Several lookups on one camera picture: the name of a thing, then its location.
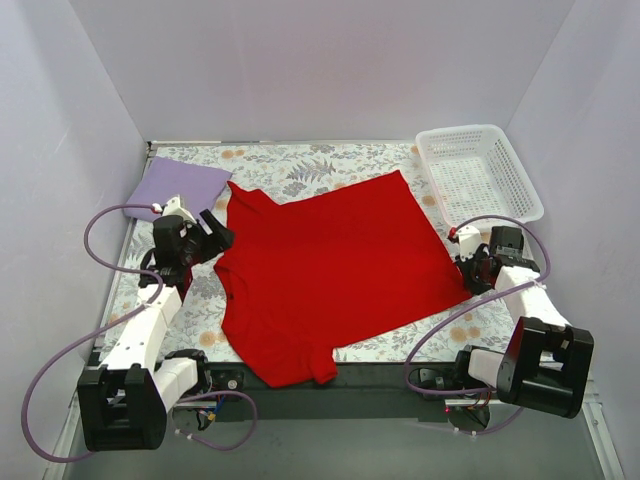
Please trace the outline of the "red t-shirt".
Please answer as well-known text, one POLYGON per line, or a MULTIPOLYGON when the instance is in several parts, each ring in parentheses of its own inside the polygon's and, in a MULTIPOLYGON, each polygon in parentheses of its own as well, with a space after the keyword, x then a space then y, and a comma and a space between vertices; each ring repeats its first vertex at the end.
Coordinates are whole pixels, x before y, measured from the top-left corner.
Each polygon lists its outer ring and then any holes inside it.
POLYGON ((223 332, 268 386, 335 378, 335 349, 468 298, 462 276, 407 182, 394 171, 277 204, 231 189, 232 247, 215 266, 223 332))

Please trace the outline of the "white plastic basket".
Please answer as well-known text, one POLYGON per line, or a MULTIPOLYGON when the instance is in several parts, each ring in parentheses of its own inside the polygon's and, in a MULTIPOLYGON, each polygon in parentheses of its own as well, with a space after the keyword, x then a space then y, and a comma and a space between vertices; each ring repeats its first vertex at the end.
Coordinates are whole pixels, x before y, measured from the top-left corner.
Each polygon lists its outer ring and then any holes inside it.
POLYGON ((501 128, 473 124, 427 130, 416 135, 415 144, 449 226, 481 215, 524 224, 543 217, 541 200, 501 128))

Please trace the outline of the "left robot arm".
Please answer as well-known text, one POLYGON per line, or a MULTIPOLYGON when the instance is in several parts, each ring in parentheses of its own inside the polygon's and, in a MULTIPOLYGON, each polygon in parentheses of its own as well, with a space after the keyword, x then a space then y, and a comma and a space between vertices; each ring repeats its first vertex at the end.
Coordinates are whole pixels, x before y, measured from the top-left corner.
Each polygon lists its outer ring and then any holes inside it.
POLYGON ((140 263, 141 312, 127 320, 115 345, 77 383, 84 441, 91 452, 153 450, 180 399, 205 398, 213 386, 198 349, 159 355, 182 308, 194 266, 228 250, 234 234, 208 210, 197 219, 164 213, 153 222, 154 246, 140 263))

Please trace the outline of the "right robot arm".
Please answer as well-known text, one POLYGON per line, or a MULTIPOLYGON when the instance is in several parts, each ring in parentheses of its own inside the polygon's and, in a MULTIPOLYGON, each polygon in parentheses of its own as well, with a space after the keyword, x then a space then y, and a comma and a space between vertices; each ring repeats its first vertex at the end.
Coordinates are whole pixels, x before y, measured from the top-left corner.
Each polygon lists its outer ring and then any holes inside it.
POLYGON ((464 286, 480 295, 507 293, 515 328, 506 351, 467 345, 452 373, 454 389, 475 397, 493 388, 500 401, 564 418, 575 417, 584 397, 594 339, 559 313, 539 279, 540 268, 524 254, 522 230, 494 226, 488 242, 470 225, 453 229, 455 264, 464 286))

